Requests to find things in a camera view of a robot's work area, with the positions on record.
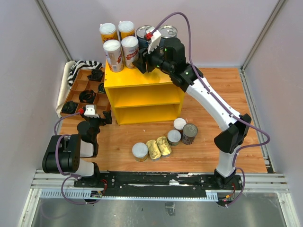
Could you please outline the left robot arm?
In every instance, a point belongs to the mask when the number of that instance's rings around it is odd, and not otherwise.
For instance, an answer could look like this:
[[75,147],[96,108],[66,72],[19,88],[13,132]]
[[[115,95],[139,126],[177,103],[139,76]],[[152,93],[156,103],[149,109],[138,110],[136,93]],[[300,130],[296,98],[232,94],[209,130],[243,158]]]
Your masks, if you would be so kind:
[[[98,154],[97,136],[100,127],[112,124],[111,110],[97,114],[94,105],[87,105],[73,114],[62,117],[54,126],[54,135],[50,138],[42,160],[42,169],[47,174],[61,174],[75,180],[76,187],[99,187],[107,185],[107,180],[100,173],[96,163],[85,158]],[[59,135],[56,131],[60,121],[74,116],[82,121],[77,125],[76,134]]]

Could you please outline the blue yellow can white lid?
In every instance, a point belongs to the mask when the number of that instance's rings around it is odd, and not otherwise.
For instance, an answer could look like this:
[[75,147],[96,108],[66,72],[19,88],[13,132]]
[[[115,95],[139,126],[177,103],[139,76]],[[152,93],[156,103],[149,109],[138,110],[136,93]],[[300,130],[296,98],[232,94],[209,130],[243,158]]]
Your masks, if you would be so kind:
[[120,21],[118,31],[121,41],[128,36],[135,36],[134,23],[128,20]]

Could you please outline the red white can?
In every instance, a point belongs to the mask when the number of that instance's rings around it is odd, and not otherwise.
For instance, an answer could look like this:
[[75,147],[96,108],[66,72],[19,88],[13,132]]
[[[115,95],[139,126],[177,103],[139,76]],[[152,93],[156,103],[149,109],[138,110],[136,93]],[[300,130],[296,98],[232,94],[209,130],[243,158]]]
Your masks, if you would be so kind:
[[139,45],[138,39],[134,36],[125,37],[121,41],[125,65],[129,69],[135,69],[133,62],[138,59]]
[[106,60],[112,72],[121,72],[124,69],[121,44],[118,40],[108,40],[104,42],[103,49]]

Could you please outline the yellow shelf cabinet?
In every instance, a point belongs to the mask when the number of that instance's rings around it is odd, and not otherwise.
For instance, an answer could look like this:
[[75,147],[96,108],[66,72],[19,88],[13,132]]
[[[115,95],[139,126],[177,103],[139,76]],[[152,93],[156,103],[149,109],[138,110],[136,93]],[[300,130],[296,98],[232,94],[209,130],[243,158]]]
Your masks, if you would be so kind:
[[180,116],[185,96],[169,75],[159,70],[142,74],[124,67],[112,72],[108,64],[105,90],[119,125],[173,121]]

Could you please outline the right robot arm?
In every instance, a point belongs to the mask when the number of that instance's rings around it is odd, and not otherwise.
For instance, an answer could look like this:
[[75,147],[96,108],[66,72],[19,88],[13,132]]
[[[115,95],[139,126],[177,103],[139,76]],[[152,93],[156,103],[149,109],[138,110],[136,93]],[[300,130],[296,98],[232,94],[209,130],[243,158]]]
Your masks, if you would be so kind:
[[141,48],[134,66],[141,73],[159,69],[168,74],[174,85],[193,97],[216,121],[221,133],[214,139],[219,149],[214,183],[219,189],[226,189],[235,179],[236,151],[247,136],[251,117],[230,107],[212,89],[202,72],[187,62],[185,46],[178,38],[166,39],[163,52],[159,47],[151,52],[148,48]]

